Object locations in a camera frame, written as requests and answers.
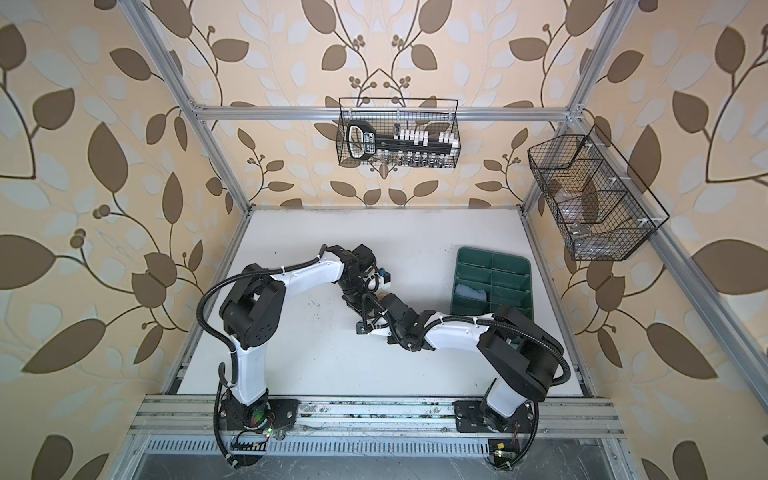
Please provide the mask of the green divided plastic tray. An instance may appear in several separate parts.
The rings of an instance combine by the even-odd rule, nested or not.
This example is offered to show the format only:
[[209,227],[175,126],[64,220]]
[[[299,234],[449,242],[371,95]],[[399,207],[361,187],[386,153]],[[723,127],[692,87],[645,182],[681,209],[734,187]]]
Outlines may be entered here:
[[[457,284],[484,289],[486,302],[457,297]],[[456,256],[450,313],[459,316],[480,316],[496,312],[501,306],[511,306],[526,318],[534,320],[531,263],[522,256],[461,247]]]

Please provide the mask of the blue orange striped sock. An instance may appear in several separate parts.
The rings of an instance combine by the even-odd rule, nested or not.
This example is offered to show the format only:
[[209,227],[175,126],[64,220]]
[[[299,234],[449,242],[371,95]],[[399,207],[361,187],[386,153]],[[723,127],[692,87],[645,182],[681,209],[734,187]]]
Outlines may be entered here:
[[466,284],[457,284],[454,289],[457,297],[471,299],[480,302],[488,300],[488,293],[484,289],[473,288]]

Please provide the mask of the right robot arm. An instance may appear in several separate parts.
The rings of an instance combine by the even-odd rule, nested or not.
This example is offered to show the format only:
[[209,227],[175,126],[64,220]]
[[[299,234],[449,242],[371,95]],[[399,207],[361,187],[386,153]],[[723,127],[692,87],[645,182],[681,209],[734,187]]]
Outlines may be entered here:
[[564,348],[517,308],[503,305],[480,316],[415,312],[396,295],[361,301],[360,334],[379,332],[408,352],[443,349],[478,353],[495,372],[479,401],[454,403],[461,433],[496,432],[507,438],[489,447],[488,462],[511,471],[528,451],[538,431],[540,410],[552,386],[566,383],[571,368]]

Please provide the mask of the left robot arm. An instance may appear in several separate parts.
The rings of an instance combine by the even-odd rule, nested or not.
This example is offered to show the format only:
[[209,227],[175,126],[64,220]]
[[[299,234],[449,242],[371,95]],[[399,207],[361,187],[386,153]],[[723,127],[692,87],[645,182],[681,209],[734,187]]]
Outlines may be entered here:
[[197,322],[230,356],[229,363],[218,366],[212,426],[217,448],[232,468],[258,463],[267,443],[292,429],[298,417],[299,400],[273,399],[266,385],[267,343],[278,330],[284,303],[335,284],[345,304],[370,320],[376,292],[390,282],[390,273],[378,267],[368,247],[334,245],[294,265],[268,269],[249,264],[203,294]]

